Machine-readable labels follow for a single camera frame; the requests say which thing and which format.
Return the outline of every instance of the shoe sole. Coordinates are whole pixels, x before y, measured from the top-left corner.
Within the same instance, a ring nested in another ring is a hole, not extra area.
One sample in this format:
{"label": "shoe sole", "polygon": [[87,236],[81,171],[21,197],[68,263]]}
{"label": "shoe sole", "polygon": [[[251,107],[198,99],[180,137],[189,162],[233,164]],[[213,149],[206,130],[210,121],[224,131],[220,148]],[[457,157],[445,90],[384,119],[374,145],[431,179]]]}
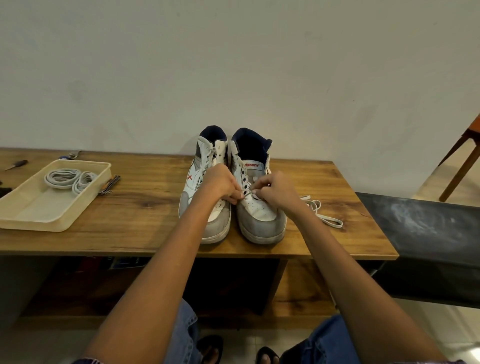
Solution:
{"label": "shoe sole", "polygon": [[218,243],[220,241],[222,241],[223,239],[225,239],[228,235],[228,231],[230,230],[230,221],[232,220],[232,210],[230,210],[230,216],[228,218],[228,223],[227,225],[225,226],[225,228],[219,232],[217,235],[214,235],[214,236],[210,236],[208,238],[202,238],[202,241],[200,242],[200,244],[215,244],[215,243]]}
{"label": "shoe sole", "polygon": [[271,236],[271,237],[268,237],[268,238],[253,235],[251,232],[249,232],[247,229],[245,229],[243,227],[240,220],[239,220],[239,226],[240,226],[241,233],[243,234],[243,236],[245,238],[247,238],[248,241],[250,241],[252,243],[255,243],[255,244],[265,244],[265,245],[267,245],[267,244],[279,243],[280,241],[282,241],[283,237],[285,236],[285,230],[287,229],[287,220],[285,219],[285,226],[283,227],[283,231],[280,234],[278,234],[276,236]]}

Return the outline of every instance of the white sneaker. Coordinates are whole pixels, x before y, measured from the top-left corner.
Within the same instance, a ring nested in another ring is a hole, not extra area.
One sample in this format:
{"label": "white sneaker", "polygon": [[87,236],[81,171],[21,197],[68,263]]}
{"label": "white sneaker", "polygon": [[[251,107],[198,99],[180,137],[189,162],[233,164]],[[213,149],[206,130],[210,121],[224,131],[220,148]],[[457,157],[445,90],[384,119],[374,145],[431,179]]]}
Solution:
{"label": "white sneaker", "polygon": [[237,218],[243,236],[252,243],[273,244],[285,235],[287,217],[251,193],[251,185],[270,171],[268,149],[272,140],[253,130],[238,129],[230,142],[230,169],[242,187],[245,198],[237,204]]}
{"label": "white sneaker", "polygon": [[[181,194],[179,217],[185,212],[193,195],[202,184],[206,170],[218,163],[228,164],[227,145],[227,136],[218,126],[207,126],[200,133],[195,158],[188,171],[187,181]],[[230,219],[230,203],[219,200],[208,218],[202,244],[217,243],[224,239],[230,229]]]}

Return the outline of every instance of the person's left hand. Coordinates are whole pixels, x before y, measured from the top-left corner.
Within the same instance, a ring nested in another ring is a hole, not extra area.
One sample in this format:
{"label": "person's left hand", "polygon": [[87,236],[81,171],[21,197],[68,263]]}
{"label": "person's left hand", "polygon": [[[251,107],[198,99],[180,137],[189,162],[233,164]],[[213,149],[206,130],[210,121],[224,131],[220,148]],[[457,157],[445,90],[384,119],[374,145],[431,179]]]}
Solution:
{"label": "person's left hand", "polygon": [[208,191],[207,193],[213,194],[217,199],[222,198],[233,205],[243,199],[241,187],[225,164],[217,164],[207,169],[200,190]]}

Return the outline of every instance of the floor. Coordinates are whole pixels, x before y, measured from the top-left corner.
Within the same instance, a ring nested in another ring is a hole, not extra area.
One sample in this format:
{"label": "floor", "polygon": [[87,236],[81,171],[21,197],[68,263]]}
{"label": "floor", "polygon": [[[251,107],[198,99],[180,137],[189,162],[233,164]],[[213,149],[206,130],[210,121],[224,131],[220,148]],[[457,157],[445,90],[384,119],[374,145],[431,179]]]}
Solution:
{"label": "floor", "polygon": [[[438,201],[438,196],[473,149],[464,144],[438,167],[414,198]],[[449,203],[480,206],[480,161],[460,183]],[[480,310],[396,300],[451,360],[480,363]],[[0,336],[0,364],[70,364],[78,358],[94,330],[25,331],[10,329]],[[204,330],[225,341],[222,364],[254,363],[256,351],[266,345],[282,353],[306,338],[309,330]]]}

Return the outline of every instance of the plastic tray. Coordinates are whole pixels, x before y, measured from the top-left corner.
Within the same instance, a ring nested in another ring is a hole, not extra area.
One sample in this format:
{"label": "plastic tray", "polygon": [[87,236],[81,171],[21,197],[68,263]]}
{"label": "plastic tray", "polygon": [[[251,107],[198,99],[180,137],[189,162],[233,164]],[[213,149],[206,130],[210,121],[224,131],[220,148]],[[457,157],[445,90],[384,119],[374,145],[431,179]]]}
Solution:
{"label": "plastic tray", "polygon": [[[6,196],[0,198],[0,228],[37,231],[68,229],[112,178],[111,164],[58,159]],[[97,174],[80,194],[47,186],[44,177],[52,170],[73,168]]]}

